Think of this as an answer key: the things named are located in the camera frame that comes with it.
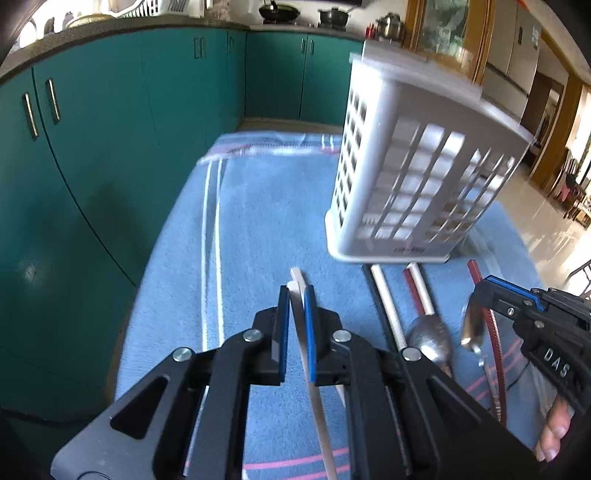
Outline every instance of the blue towel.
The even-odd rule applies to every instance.
[[[300,267],[319,306],[345,328],[385,348],[361,266],[334,260],[324,214],[334,187],[340,136],[239,132],[220,137],[189,176],[163,227],[129,323],[117,383],[128,390],[178,346],[218,347],[274,306],[279,287]],[[454,340],[456,381],[485,407],[488,384],[474,354],[459,347],[462,307],[473,290],[466,262],[525,288],[541,286],[518,232],[494,203],[443,265],[425,265],[434,302]],[[398,314],[408,328],[416,312],[401,265],[383,266]],[[526,366],[511,322],[498,317],[508,383]],[[281,388],[254,387],[248,410],[244,477],[322,478],[293,322]],[[543,424],[528,367],[508,393],[508,427],[533,447]],[[341,478],[349,478],[345,409],[334,387],[322,388]]]

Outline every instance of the shiny floor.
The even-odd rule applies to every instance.
[[[342,132],[340,127],[298,121],[246,119],[238,130],[279,130],[291,132]],[[563,218],[564,212],[552,199],[528,181],[528,169],[520,167],[497,198],[513,220],[530,252],[545,287],[555,287],[579,295],[589,284],[580,272],[567,283],[566,277],[591,259],[591,229]]]

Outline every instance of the granite countertop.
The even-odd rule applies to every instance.
[[[66,50],[75,45],[101,37],[129,33],[138,30],[153,30],[167,27],[206,27],[224,28],[242,31],[285,31],[294,33],[312,33],[315,35],[327,35],[330,37],[347,38],[349,40],[363,41],[361,35],[350,32],[342,32],[331,28],[306,27],[303,25],[243,25],[235,22],[210,20],[207,18],[186,17],[182,15],[160,15],[159,17],[138,18],[114,18],[93,22],[78,27],[69,28],[62,32],[33,42],[25,48],[11,53],[0,65],[0,85],[23,71],[34,63],[51,57],[59,51]]]

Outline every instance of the silver screw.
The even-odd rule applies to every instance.
[[[335,342],[346,343],[351,340],[351,332],[348,330],[337,330],[333,332],[333,339]]]
[[[251,328],[242,334],[245,342],[258,342],[262,338],[262,332],[256,328]]]
[[[185,360],[189,360],[192,354],[193,353],[190,348],[182,346],[173,352],[173,360],[175,362],[184,362]]]
[[[410,346],[402,351],[402,357],[408,362],[416,362],[420,360],[423,355],[418,348]]]

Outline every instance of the gas burner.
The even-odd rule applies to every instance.
[[[342,25],[334,25],[332,23],[319,23],[317,25],[318,28],[332,28],[333,30],[339,30],[341,32],[345,31],[345,27]]]
[[[280,22],[278,20],[263,20],[263,25],[295,25],[296,22]]]

